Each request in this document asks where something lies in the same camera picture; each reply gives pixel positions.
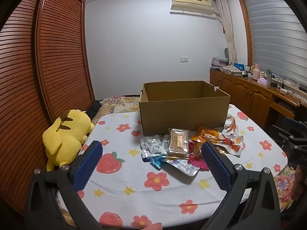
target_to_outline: wardrobe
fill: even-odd
[[[22,0],[0,31],[0,197],[20,214],[46,168],[42,133],[94,101],[84,12],[85,0]]]

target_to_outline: pikachu plush toy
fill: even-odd
[[[70,164],[94,128],[90,118],[79,110],[65,111],[43,133],[43,143],[48,157],[47,171],[54,166]]]

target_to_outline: metal screw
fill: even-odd
[[[34,174],[37,175],[37,174],[39,174],[39,173],[40,173],[40,169],[35,169],[35,170],[34,170]]]
[[[68,170],[69,169],[69,165],[67,165],[67,164],[64,164],[62,167],[61,167],[61,170],[64,170],[64,171],[66,171],[66,170]]]
[[[264,168],[263,171],[267,174],[271,173],[270,169],[269,168]]]
[[[236,170],[242,170],[242,169],[243,169],[243,166],[242,166],[241,164],[236,164],[236,165],[234,166],[234,168],[235,168]]]

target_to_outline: blue gripper pad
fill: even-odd
[[[207,142],[201,147],[201,155],[208,165],[215,181],[219,185],[219,188],[225,190],[227,193],[230,192],[232,188],[231,174]]]
[[[72,187],[73,190],[76,192],[84,189],[94,169],[96,168],[98,161],[102,156],[101,143],[97,141],[96,143],[92,144],[88,147],[89,149],[91,148],[89,152],[85,151],[85,153],[81,155],[81,156],[85,155],[85,157],[73,175]]]

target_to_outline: open brown box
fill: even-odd
[[[144,136],[168,134],[168,128],[197,130],[224,126],[230,95],[205,81],[145,83],[140,97]]]

